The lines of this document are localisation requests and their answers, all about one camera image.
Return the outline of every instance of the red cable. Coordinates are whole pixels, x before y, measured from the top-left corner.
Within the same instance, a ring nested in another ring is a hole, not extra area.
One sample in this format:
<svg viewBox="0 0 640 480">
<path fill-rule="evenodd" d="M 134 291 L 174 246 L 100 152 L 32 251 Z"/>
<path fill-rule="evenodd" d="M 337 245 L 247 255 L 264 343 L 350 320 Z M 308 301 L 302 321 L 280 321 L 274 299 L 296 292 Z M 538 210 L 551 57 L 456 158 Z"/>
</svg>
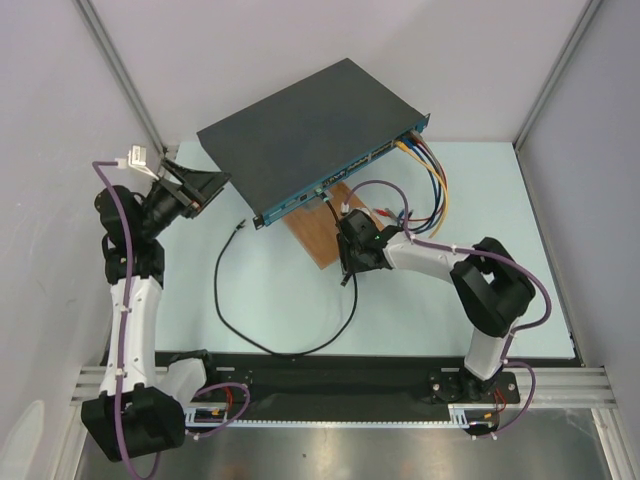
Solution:
<svg viewBox="0 0 640 480">
<path fill-rule="evenodd" d="M 496 399 L 496 404 L 498 403 L 498 400 L 502 401 L 502 408 L 497 410 L 496 413 L 502 413 L 507 409 L 507 400 L 506 398 L 504 398 L 504 395 L 502 394 L 502 392 L 500 391 L 500 389 L 496 389 L 495 393 L 493 394 L 494 398 Z"/>
<path fill-rule="evenodd" d="M 225 387 L 224 391 L 227 393 L 227 411 L 229 411 L 233 406 L 233 394 L 231 393 L 229 387 Z"/>
<path fill-rule="evenodd" d="M 381 217 L 391 217 L 391 215 L 389 215 L 388 212 L 385 212 L 384 210 L 382 210 L 380 208 L 374 208 L 373 211 L 376 212 Z M 442 212 L 442 207 L 440 207 L 438 209 L 438 211 L 436 212 L 436 215 L 440 215 L 441 212 Z M 431 217 L 427 217 L 427 218 L 410 218 L 409 219 L 410 222 L 427 222 L 429 220 L 431 220 Z"/>
</svg>

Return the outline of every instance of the light blue table surface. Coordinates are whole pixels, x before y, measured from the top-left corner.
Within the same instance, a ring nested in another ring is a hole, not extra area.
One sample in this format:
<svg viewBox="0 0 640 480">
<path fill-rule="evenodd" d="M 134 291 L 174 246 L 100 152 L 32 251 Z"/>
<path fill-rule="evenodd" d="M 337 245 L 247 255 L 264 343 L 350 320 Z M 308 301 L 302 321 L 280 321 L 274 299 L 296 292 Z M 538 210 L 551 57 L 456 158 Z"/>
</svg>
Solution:
<svg viewBox="0 0 640 480">
<path fill-rule="evenodd" d="M 553 313 L 542 327 L 516 338 L 510 356 L 573 358 L 549 265 L 515 154 L 508 143 L 432 143 L 449 178 L 449 216 L 435 240 L 471 245 L 499 239 L 512 256 L 547 286 Z M 178 163 L 217 167 L 197 142 L 180 146 Z M 433 205 L 423 167 L 395 149 L 347 180 L 383 179 L 405 190 L 416 214 Z M 397 193 L 364 187 L 358 196 L 371 208 L 401 208 Z M 320 270 L 281 220 L 255 231 L 253 213 L 229 184 L 195 220 L 177 219 L 160 237 L 165 248 L 165 290 L 156 326 L 158 350 L 206 348 L 227 353 L 258 352 L 220 323 L 213 302 L 216 258 L 235 225 L 247 219 L 220 268 L 221 308 L 236 328 L 279 352 L 298 352 L 330 338 L 347 318 L 353 287 L 340 286 L 338 262 Z M 359 302 L 353 323 L 322 354 L 463 356 L 472 325 L 452 285 L 408 271 L 358 276 Z M 536 295 L 521 322 L 544 310 Z"/>
</svg>

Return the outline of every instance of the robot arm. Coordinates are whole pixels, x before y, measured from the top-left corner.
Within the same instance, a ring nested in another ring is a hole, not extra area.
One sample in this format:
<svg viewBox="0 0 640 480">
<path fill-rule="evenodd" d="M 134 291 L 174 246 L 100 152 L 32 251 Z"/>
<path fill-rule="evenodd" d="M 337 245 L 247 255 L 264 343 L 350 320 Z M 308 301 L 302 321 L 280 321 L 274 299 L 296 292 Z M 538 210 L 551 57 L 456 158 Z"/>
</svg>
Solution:
<svg viewBox="0 0 640 480">
<path fill-rule="evenodd" d="M 186 169 L 169 160 L 162 166 L 176 181 L 158 178 L 144 197 L 116 185 L 133 246 L 133 276 L 125 331 L 120 331 L 127 254 L 122 223 L 113 198 L 103 190 L 95 199 L 107 234 L 102 241 L 105 273 L 113 306 L 109 359 L 99 397 L 82 404 L 87 430 L 111 461 L 122 459 L 115 433 L 116 378 L 123 377 L 122 425 L 131 458 L 175 448 L 184 442 L 185 406 L 206 383 L 216 383 L 206 351 L 174 359 L 158 383 L 155 371 L 155 320 L 164 284 L 164 249 L 156 237 L 178 216 L 194 218 L 222 191 L 229 175 Z M 124 368 L 117 368 L 123 342 Z"/>
<path fill-rule="evenodd" d="M 453 284 L 474 331 L 465 357 L 465 383 L 482 390 L 502 369 L 505 345 L 515 321 L 535 296 L 526 276 L 485 257 L 464 256 L 411 243 L 400 227 L 382 231 L 365 212 L 353 210 L 340 221 L 340 260 L 345 278 L 381 268 L 413 270 Z M 511 258 L 495 239 L 485 238 L 477 250 Z"/>
</svg>

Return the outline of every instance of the wooden block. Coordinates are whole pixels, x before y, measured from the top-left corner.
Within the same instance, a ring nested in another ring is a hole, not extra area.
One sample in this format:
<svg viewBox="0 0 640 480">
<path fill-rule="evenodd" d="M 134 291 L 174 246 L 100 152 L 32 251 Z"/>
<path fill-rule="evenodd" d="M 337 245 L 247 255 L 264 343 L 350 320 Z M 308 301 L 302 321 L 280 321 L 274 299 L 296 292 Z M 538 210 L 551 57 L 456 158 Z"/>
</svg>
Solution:
<svg viewBox="0 0 640 480">
<path fill-rule="evenodd" d="M 329 191 L 331 193 L 331 205 L 340 215 L 340 205 L 347 198 L 349 187 L 340 182 L 331 187 Z M 336 241 L 338 229 L 333 215 L 331 215 L 331 211 L 326 205 L 319 204 L 313 210 L 305 208 L 306 205 L 296 208 L 293 212 L 287 214 L 283 220 L 322 270 L 338 260 L 339 252 Z M 353 195 L 349 200 L 349 206 L 351 208 L 367 208 L 356 195 Z M 384 227 L 375 215 L 372 215 L 372 218 L 378 228 Z"/>
</svg>

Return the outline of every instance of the gray wall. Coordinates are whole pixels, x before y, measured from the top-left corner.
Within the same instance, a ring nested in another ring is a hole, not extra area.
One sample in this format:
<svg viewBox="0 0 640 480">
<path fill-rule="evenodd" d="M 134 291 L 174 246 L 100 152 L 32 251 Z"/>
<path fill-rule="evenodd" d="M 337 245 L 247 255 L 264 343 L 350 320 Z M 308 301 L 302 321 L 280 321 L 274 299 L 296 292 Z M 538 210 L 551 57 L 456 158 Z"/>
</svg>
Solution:
<svg viewBox="0 0 640 480">
<path fill-rule="evenodd" d="M 521 153 L 578 342 L 640 445 L 640 2 L 610 0 Z"/>
<path fill-rule="evenodd" d="M 78 370 L 109 324 L 90 162 L 145 137 L 70 0 L 2 2 L 0 18 L 0 451 L 44 400 L 30 475 L 42 479 Z"/>
</svg>

